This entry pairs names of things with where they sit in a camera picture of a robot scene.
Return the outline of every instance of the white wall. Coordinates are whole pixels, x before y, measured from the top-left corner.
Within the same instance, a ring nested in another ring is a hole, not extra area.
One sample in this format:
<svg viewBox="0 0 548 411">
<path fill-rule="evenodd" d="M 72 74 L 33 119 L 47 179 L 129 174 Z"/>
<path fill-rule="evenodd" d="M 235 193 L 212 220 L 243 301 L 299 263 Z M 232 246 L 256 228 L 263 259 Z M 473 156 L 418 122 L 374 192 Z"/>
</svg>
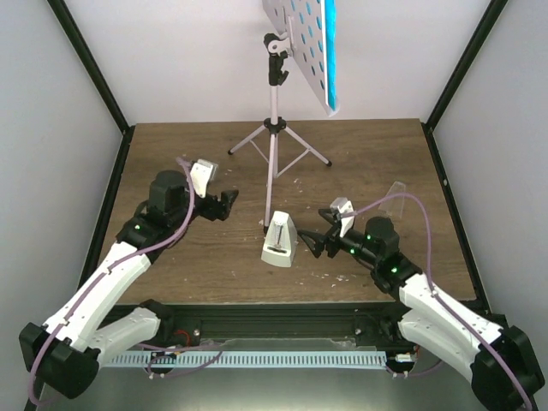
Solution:
<svg viewBox="0 0 548 411">
<path fill-rule="evenodd" d="M 509 2 L 436 129 L 494 310 L 548 377 L 547 2 Z M 548 390 L 537 396 L 548 409 Z"/>
<path fill-rule="evenodd" d="M 67 3 L 130 123 L 270 114 L 262 40 L 273 28 L 261 0 Z M 425 121 L 488 3 L 337 1 L 334 118 Z M 298 68 L 286 67 L 281 114 L 325 118 Z"/>
<path fill-rule="evenodd" d="M 0 409 L 18 336 L 75 291 L 121 135 L 47 2 L 0 2 Z"/>
</svg>

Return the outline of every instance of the black metal frame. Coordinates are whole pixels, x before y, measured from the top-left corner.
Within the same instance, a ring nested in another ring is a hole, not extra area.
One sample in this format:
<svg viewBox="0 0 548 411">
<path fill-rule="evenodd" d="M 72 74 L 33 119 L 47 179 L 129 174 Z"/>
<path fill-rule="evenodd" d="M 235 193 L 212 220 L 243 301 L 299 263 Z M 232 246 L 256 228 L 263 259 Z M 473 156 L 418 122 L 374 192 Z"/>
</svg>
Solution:
<svg viewBox="0 0 548 411">
<path fill-rule="evenodd" d="M 438 178 L 444 192 L 450 215 L 455 225 L 456 234 L 462 248 L 462 253 L 472 279 L 476 299 L 463 301 L 474 311 L 488 316 L 499 323 L 504 323 L 503 316 L 491 314 L 489 302 L 474 262 L 471 248 L 468 244 L 465 229 L 456 207 L 453 193 L 445 175 L 444 165 L 439 156 L 434 139 L 434 129 L 443 113 L 450 104 L 471 67 L 497 18 L 503 11 L 508 0 L 491 0 L 468 46 L 450 77 L 444 91 L 436 103 L 428 121 L 422 124 L 426 142 L 436 167 Z M 86 263 L 80 278 L 80 286 L 92 275 L 99 263 L 99 255 L 104 243 L 110 214 L 116 198 L 123 168 L 128 156 L 134 126 L 130 127 L 116 102 L 101 70 L 92 53 L 86 45 L 69 8 L 64 0 L 48 0 L 63 30 L 80 57 L 87 73 L 108 107 L 117 126 L 122 132 L 122 142 L 112 171 L 110 182 L 101 207 L 97 225 L 93 233 L 92 243 L 86 257 Z M 115 306 L 105 319 L 110 323 L 129 313 L 135 306 Z M 362 303 L 301 303 L 301 304 L 246 304 L 246 305 L 175 305 L 176 321 L 181 325 L 197 327 L 200 337 L 230 339 L 230 338 L 260 338 L 260 337 L 329 337 L 334 339 L 355 339 L 357 345 L 374 346 L 377 349 L 398 351 L 408 349 L 408 344 L 401 341 L 391 341 L 379 331 L 380 321 L 390 318 L 401 309 L 396 302 L 362 302 Z"/>
</svg>

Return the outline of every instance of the cable tray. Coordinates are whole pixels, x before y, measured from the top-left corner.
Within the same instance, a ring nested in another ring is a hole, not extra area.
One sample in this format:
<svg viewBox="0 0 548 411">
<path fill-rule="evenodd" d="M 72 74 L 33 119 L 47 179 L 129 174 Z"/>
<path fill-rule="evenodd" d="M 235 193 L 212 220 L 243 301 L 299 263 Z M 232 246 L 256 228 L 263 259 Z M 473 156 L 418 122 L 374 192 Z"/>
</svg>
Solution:
<svg viewBox="0 0 548 411">
<path fill-rule="evenodd" d="M 152 351 L 126 351 L 105 367 L 142 368 Z M 215 351 L 188 351 L 176 358 L 162 358 L 154 368 L 194 368 L 211 360 Z M 208 368 L 350 368 L 384 370 L 386 353 L 379 351 L 225 351 Z"/>
</svg>

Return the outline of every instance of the music stand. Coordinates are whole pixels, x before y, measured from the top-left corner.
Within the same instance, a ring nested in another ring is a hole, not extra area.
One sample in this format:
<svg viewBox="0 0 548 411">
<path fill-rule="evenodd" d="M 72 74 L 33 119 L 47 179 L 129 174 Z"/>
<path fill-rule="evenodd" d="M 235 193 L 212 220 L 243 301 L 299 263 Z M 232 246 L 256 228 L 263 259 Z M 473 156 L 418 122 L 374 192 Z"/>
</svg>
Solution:
<svg viewBox="0 0 548 411">
<path fill-rule="evenodd" d="M 263 41 L 269 53 L 268 83 L 271 95 L 271 116 L 266 118 L 263 124 L 249 136 L 232 147 L 229 154 L 232 155 L 247 143 L 251 143 L 268 163 L 264 220 L 264 232 L 266 233 L 271 221 L 273 180 L 281 176 L 309 152 L 328 167 L 332 165 L 329 159 L 289 128 L 287 122 L 278 116 L 278 88 L 289 75 L 288 71 L 283 70 L 283 61 L 288 57 L 295 59 L 308 84 L 330 116 L 338 111 L 338 101 L 334 81 L 328 75 L 330 68 L 334 71 L 333 64 L 328 63 L 328 47 L 324 46 L 326 45 L 325 28 L 328 26 L 325 21 L 325 0 L 263 0 L 263 6 L 279 34 L 278 36 L 268 33 Z M 253 141 L 265 130 L 268 130 L 270 134 L 268 158 Z M 278 172 L 277 137 L 281 131 L 285 131 L 293 137 L 305 147 L 305 151 Z"/>
</svg>

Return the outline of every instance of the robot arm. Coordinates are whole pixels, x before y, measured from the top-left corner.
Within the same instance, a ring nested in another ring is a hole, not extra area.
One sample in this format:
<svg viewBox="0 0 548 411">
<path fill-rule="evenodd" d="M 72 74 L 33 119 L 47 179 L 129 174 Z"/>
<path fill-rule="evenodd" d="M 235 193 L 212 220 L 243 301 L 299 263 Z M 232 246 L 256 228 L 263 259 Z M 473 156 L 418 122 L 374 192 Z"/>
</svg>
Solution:
<svg viewBox="0 0 548 411">
<path fill-rule="evenodd" d="M 224 191 L 219 200 L 206 192 L 217 166 L 205 160 L 190 165 L 197 194 L 190 222 L 198 216 L 225 220 L 238 191 Z M 131 253 L 171 238 L 187 216 L 188 201 L 184 174 L 174 170 L 157 174 L 148 200 L 123 225 L 98 269 L 59 311 L 41 326 L 29 323 L 19 335 L 28 371 L 46 339 L 61 327 L 40 362 L 37 376 L 67 398 L 75 398 L 91 384 L 101 366 L 118 354 L 158 334 L 164 341 L 172 335 L 170 310 L 156 301 L 146 301 L 123 319 L 98 327 L 131 283 L 154 264 L 167 246 L 136 255 L 111 270 L 109 267 Z"/>
<path fill-rule="evenodd" d="M 326 234 L 298 230 L 316 258 L 325 250 L 330 258 L 343 250 L 371 266 L 372 279 L 384 293 L 401 302 L 406 312 L 397 320 L 397 334 L 435 354 L 457 370 L 487 409 L 514 411 L 522 399 L 493 356 L 466 327 L 432 297 L 426 274 L 400 252 L 399 235 L 387 217 L 373 217 L 365 233 L 354 220 L 340 218 L 352 210 L 350 201 L 336 199 L 319 214 L 331 224 Z M 504 328 L 474 313 L 433 284 L 439 297 L 504 359 L 528 396 L 545 384 L 527 335 L 515 326 Z"/>
</svg>

